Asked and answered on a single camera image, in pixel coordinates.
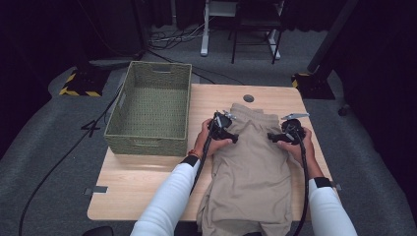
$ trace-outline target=green basket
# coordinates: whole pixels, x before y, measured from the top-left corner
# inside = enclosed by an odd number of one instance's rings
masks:
[[[191,65],[131,62],[104,138],[115,154],[187,152]]]

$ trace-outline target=metal bracket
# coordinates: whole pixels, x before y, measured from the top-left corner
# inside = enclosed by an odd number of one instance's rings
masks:
[[[334,183],[333,181],[330,181],[330,183],[331,183],[331,186],[332,186],[333,188],[335,188],[337,191],[341,191],[341,190],[342,190],[342,188],[341,188],[341,185],[340,185],[340,184]]]
[[[223,112],[224,112],[224,116],[226,116],[230,120],[236,120],[236,116],[234,116],[232,113],[230,113],[230,112],[228,112],[226,110],[223,110]]]
[[[310,114],[309,113],[291,113],[287,116],[284,116],[281,118],[281,120],[292,120],[292,119],[298,119],[301,117],[309,117]]]
[[[94,186],[94,188],[85,188],[83,194],[86,196],[92,196],[92,194],[105,194],[107,193],[107,186]]]

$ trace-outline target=small hole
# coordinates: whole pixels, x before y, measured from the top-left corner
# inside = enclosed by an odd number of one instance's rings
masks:
[[[249,95],[249,94],[246,94],[246,95],[244,95],[243,96],[243,99],[246,101],[246,102],[253,102],[255,99],[254,99],[254,97],[252,96],[252,95]]]

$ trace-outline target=chair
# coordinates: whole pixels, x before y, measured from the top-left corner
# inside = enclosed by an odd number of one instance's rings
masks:
[[[240,0],[236,4],[236,14],[234,18],[234,26],[230,32],[234,32],[233,40],[233,55],[231,63],[234,63],[236,54],[236,45],[267,45],[268,39],[273,31],[278,31],[279,35],[275,43],[271,44],[275,46],[273,52],[272,64],[275,63],[276,53],[278,51],[278,45],[281,40],[284,27],[282,26],[281,18],[277,9],[277,2],[271,0]],[[265,37],[265,42],[239,42],[238,32],[241,31],[267,31],[268,34]]]

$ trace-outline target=beige cloth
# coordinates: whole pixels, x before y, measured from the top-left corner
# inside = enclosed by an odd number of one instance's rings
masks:
[[[203,235],[285,235],[291,225],[289,156],[268,140],[282,133],[277,115],[263,114],[240,104],[228,131],[239,134],[235,145],[217,151],[212,181],[201,202],[197,224]]]

